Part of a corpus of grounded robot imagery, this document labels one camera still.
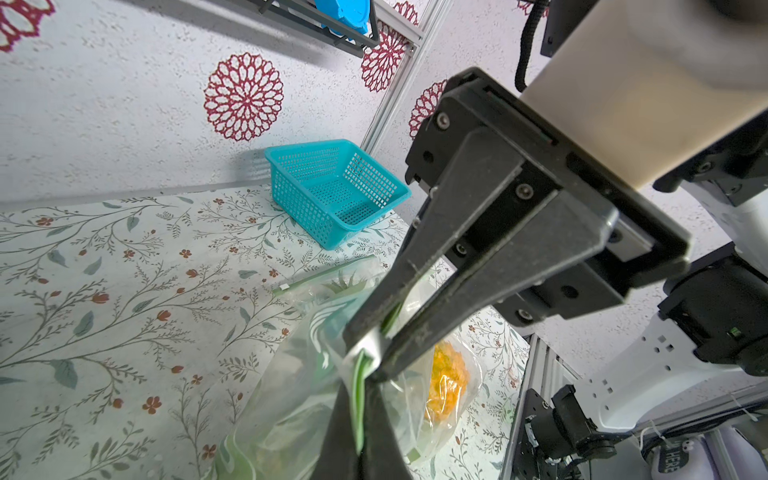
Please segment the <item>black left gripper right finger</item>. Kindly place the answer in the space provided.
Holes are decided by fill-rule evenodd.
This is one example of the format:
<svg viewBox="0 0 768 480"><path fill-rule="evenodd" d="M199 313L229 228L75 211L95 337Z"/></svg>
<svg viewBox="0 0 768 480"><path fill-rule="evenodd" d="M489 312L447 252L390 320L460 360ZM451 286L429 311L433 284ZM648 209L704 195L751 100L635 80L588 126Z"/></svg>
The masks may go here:
<svg viewBox="0 0 768 480"><path fill-rule="evenodd" d="M365 383L363 449L359 455L362 480L411 480L378 385Z"/></svg>

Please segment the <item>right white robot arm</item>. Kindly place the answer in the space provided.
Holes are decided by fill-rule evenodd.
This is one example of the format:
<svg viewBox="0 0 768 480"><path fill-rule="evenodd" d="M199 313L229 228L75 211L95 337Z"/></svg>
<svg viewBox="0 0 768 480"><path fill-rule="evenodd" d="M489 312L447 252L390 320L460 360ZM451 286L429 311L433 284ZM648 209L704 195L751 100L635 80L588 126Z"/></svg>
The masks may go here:
<svg viewBox="0 0 768 480"><path fill-rule="evenodd" d="M767 372L767 5L596 1L532 82L451 77L406 178L428 190L347 325L356 370L318 479L406 479L394 379L477 311L574 318L662 282L642 336L596 378L522 399L525 479L611 457L649 410L718 374Z"/></svg>

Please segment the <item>clear zip-top bag green seal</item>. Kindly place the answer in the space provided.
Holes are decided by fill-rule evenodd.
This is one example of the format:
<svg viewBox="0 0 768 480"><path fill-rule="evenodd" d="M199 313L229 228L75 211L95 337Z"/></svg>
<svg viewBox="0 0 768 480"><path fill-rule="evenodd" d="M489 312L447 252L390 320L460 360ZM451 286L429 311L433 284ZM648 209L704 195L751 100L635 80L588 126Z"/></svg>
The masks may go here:
<svg viewBox="0 0 768 480"><path fill-rule="evenodd" d="M375 256L358 257L276 289L298 311L298 326L268 364L234 430L219 446L207 479L307 479L319 459L340 384L351 379L345 346L317 350L308 335L307 313L331 295L323 284L339 271L375 275L385 268Z"/></svg>

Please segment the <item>green pineapple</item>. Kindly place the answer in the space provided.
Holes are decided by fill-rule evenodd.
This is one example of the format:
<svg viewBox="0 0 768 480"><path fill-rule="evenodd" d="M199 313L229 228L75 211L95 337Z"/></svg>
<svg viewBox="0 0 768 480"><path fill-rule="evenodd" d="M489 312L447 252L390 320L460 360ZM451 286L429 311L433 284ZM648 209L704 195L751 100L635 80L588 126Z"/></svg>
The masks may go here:
<svg viewBox="0 0 768 480"><path fill-rule="evenodd" d="M332 290L331 295L324 300L317 297L316 305L307 313L309 339L317 350L327 345L332 345L336 350L342 349L346 326L384 276L383 273L367 273L364 277L363 273L353 272L346 277L342 271L339 274L337 281L322 285Z"/></svg>

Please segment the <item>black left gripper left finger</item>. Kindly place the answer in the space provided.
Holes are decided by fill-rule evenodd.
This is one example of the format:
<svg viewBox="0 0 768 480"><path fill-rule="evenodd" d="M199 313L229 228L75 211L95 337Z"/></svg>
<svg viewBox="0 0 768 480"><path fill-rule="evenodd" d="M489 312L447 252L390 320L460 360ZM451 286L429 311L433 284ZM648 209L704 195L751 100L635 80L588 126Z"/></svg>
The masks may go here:
<svg viewBox="0 0 768 480"><path fill-rule="evenodd" d="M311 480L355 480L359 476L359 454L356 451L350 397L343 383L334 403L319 459Z"/></svg>

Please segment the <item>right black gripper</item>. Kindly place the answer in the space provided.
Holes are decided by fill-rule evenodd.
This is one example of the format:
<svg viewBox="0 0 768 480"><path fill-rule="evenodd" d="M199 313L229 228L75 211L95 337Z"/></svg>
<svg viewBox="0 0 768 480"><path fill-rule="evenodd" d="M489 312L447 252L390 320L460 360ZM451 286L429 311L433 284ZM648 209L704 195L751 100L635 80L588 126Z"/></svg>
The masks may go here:
<svg viewBox="0 0 768 480"><path fill-rule="evenodd" d="M573 319L688 268L682 227L480 69L448 81L407 166L430 202L345 328L347 348L379 327L441 256L456 272L395 335L375 383L487 306L519 326Z"/></svg>

